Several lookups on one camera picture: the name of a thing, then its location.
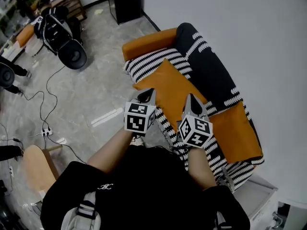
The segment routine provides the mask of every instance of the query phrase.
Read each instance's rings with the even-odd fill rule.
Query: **gray tiled floor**
[[[104,11],[95,15],[96,9]],[[91,64],[84,71],[64,68],[49,81],[48,88],[57,95],[58,105],[47,120],[54,129],[51,138],[65,138],[67,144],[72,146],[84,161],[122,127],[123,113],[97,126],[91,125],[92,121],[123,107],[134,92],[132,80],[122,70],[124,59],[121,46],[134,38],[155,32],[144,17],[117,25],[109,13],[107,2],[90,8],[87,15],[88,18],[83,22],[82,38]],[[46,81],[63,64],[45,48],[34,58],[23,53],[16,63],[33,73],[29,81],[16,76],[16,82],[20,83],[27,98],[38,90],[45,92],[42,106],[42,117],[45,118],[56,101],[55,97],[47,93]],[[39,118],[41,102],[41,94],[27,101],[7,91],[0,92],[0,121],[6,126],[9,138],[21,139],[25,147],[32,144],[44,147],[44,140],[40,135],[32,137],[40,133],[42,127]],[[149,141],[152,146],[165,143],[162,137],[156,137],[157,133],[159,130],[156,126],[150,135],[155,137]],[[0,139],[6,139],[2,129]],[[47,147],[53,145],[47,140]],[[67,147],[54,151],[52,158],[60,173],[70,161],[77,160]],[[40,197],[27,184],[23,160],[11,159],[9,164],[13,167],[14,177],[13,191],[6,197],[7,201],[29,229],[42,229],[39,217],[31,207],[31,203],[39,201]],[[0,162],[0,178],[10,190],[11,182],[6,161]]]

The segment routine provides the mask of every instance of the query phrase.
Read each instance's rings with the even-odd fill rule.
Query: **wooden chair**
[[[28,182],[42,198],[59,177],[49,152],[61,147],[62,145],[58,145],[41,150],[38,146],[32,145],[24,151]]]

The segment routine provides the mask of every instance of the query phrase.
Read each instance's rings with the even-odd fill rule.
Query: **orange armrest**
[[[125,61],[161,48],[171,47],[176,37],[176,31],[177,28],[172,28],[149,34],[124,44],[122,51]]]

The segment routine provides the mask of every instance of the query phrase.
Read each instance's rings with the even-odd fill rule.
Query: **wall baseboard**
[[[142,11],[142,14],[146,17],[146,19],[150,22],[150,24],[153,25],[153,27],[158,31],[160,32],[160,28],[152,21],[152,19],[144,12],[144,10],[141,10]]]
[[[97,4],[105,2],[105,1],[108,1],[108,0],[97,0],[95,2],[91,2],[89,4],[86,4],[85,6],[83,6],[83,8],[86,10],[86,9],[93,7],[94,5],[97,5]]]

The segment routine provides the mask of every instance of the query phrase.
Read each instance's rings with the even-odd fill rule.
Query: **sofa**
[[[136,89],[146,87],[146,78],[167,59],[204,97],[213,123],[213,137],[206,142],[205,152],[217,181],[225,176],[231,178],[235,191],[257,165],[264,163],[256,129],[238,88],[208,42],[191,24],[182,23],[178,28],[137,38],[123,45],[122,52],[124,70]],[[189,148],[176,140],[173,119],[169,110],[166,113],[157,105],[156,121],[161,132],[188,169]]]

